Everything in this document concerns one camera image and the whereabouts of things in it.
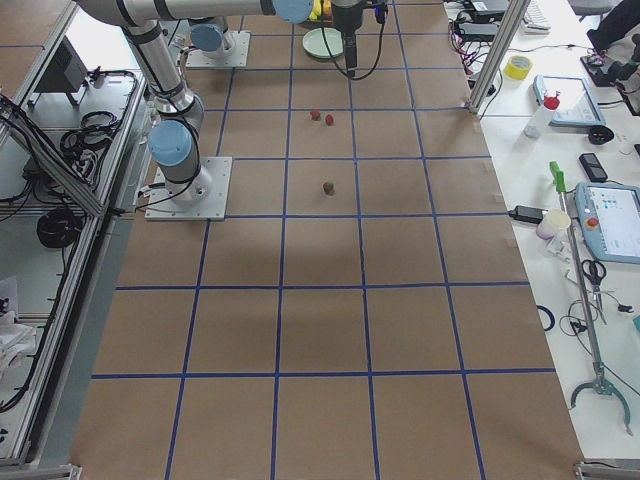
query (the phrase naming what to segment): white cup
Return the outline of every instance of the white cup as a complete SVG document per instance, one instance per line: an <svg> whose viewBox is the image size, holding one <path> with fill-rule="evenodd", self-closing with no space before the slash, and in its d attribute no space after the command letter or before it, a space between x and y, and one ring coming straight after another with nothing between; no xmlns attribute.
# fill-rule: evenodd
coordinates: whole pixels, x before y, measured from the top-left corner
<svg viewBox="0 0 640 480"><path fill-rule="evenodd" d="M536 235L544 240L555 237L571 225L571 218L562 210L549 210L536 228Z"/></svg>

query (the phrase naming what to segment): yellow tape roll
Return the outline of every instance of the yellow tape roll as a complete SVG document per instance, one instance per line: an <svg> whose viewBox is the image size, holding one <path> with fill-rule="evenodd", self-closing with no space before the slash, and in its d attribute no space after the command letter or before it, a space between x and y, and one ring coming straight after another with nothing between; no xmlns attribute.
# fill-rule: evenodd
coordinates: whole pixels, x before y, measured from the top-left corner
<svg viewBox="0 0 640 480"><path fill-rule="evenodd" d="M504 73L514 80L523 80L531 70L532 66L533 63L527 57L523 55L514 55L509 59L506 67L504 67Z"/></svg>

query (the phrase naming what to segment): blue joint cap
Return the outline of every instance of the blue joint cap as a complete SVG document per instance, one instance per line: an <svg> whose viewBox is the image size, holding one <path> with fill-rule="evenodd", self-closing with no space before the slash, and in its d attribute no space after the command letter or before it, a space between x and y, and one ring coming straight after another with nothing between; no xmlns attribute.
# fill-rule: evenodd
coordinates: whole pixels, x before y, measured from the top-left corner
<svg viewBox="0 0 640 480"><path fill-rule="evenodd" d="M215 52L222 46L224 32L218 25L204 23L191 29L193 45L204 52Z"/></svg>
<svg viewBox="0 0 640 480"><path fill-rule="evenodd" d="M175 167L191 153L193 137L189 129L176 120L166 120L149 133L149 150L164 167Z"/></svg>
<svg viewBox="0 0 640 480"><path fill-rule="evenodd" d="M313 0L273 0L276 13L289 23L302 23L313 10Z"/></svg>

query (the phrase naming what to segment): white bottle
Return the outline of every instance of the white bottle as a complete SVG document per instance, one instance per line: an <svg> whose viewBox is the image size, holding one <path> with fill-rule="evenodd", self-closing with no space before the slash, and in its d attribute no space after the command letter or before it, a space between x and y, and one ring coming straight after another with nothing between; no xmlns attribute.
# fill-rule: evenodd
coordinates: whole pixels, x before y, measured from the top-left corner
<svg viewBox="0 0 640 480"><path fill-rule="evenodd" d="M544 97L544 102L540 108L533 114L527 126L524 127L524 134L529 138L539 138L542 132L549 126L549 122L553 118L553 114L560 106L558 98L560 92L556 92L555 97Z"/></svg>

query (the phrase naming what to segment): white mounting plate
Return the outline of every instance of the white mounting plate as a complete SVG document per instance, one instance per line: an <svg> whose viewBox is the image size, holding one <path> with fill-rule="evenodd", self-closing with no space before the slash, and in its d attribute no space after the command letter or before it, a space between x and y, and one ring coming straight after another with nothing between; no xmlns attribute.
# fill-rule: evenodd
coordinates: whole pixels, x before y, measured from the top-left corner
<svg viewBox="0 0 640 480"><path fill-rule="evenodd" d="M202 168L208 171L212 179L208 194L194 203L179 204L173 200L167 200L153 205L145 212L147 220L224 220L233 159L231 157L203 157L200 161ZM164 175L159 168L154 182L164 182ZM165 189L153 190L149 203L163 200L168 196L169 193Z"/></svg>
<svg viewBox="0 0 640 480"><path fill-rule="evenodd" d="M251 32L232 31L235 36L236 46L226 57L209 58L202 53L202 50L193 50L187 58L187 68L198 70L217 70L227 68L245 68L247 58L249 58L249 41Z"/></svg>

